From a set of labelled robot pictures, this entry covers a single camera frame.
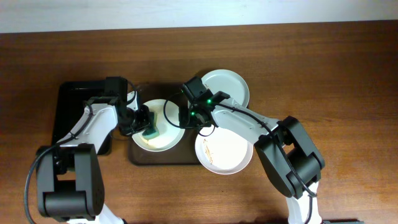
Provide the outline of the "green and yellow sponge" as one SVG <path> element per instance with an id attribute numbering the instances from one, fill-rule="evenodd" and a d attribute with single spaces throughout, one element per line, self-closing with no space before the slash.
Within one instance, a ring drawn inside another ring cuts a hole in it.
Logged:
<path id="1" fill-rule="evenodd" d="M 149 112 L 149 126 L 145 131 L 142 132 L 142 137 L 146 140 L 149 141 L 151 139 L 156 138 L 159 136 L 159 130 L 156 126 L 157 122 L 157 115 L 154 112 Z"/>

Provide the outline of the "white plate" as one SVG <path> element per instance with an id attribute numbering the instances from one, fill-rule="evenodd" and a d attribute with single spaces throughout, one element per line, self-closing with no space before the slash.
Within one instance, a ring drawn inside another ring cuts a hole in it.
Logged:
<path id="1" fill-rule="evenodd" d="M 162 152 L 174 147 L 183 137 L 185 130 L 172 126 L 164 116 L 165 99 L 150 100 L 144 103 L 151 112 L 157 115 L 156 128 L 159 135 L 146 140 L 142 133 L 134 134 L 133 141 L 144 150 Z"/>
<path id="2" fill-rule="evenodd" d="M 216 174 L 231 175 L 250 163 L 253 145 L 228 129 L 212 126 L 198 133 L 195 153 L 204 168 Z"/>

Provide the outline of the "pale blue plate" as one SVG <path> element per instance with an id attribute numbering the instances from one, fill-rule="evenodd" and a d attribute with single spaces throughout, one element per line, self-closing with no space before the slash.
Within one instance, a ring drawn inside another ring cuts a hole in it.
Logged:
<path id="1" fill-rule="evenodd" d="M 213 94 L 222 91 L 243 107 L 248 107 L 249 87 L 245 80 L 236 72 L 226 69 L 213 70 L 205 74 L 201 80 Z"/>

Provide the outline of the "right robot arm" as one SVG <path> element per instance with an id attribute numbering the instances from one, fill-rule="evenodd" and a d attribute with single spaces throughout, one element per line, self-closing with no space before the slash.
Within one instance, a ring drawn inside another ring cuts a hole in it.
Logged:
<path id="1" fill-rule="evenodd" d="M 317 188 L 325 160 L 298 119 L 267 118 L 240 105 L 229 94 L 212 93 L 199 77 L 181 86 L 190 103 L 185 128 L 214 125 L 253 144 L 271 184 L 286 198 L 289 223 L 323 223 Z"/>

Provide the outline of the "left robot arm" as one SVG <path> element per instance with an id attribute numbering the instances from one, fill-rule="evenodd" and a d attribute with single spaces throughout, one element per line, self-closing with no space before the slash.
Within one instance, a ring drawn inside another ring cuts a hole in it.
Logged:
<path id="1" fill-rule="evenodd" d="M 118 128 L 122 136 L 154 127 L 147 106 L 140 104 L 134 85 L 123 77 L 104 80 L 101 96 L 85 101 L 83 114 L 63 138 L 42 146 L 30 166 L 24 189 L 24 210 L 30 223 L 30 178 L 37 183 L 37 207 L 41 216 L 66 223 L 125 223 L 104 203 L 104 183 L 98 151 Z"/>

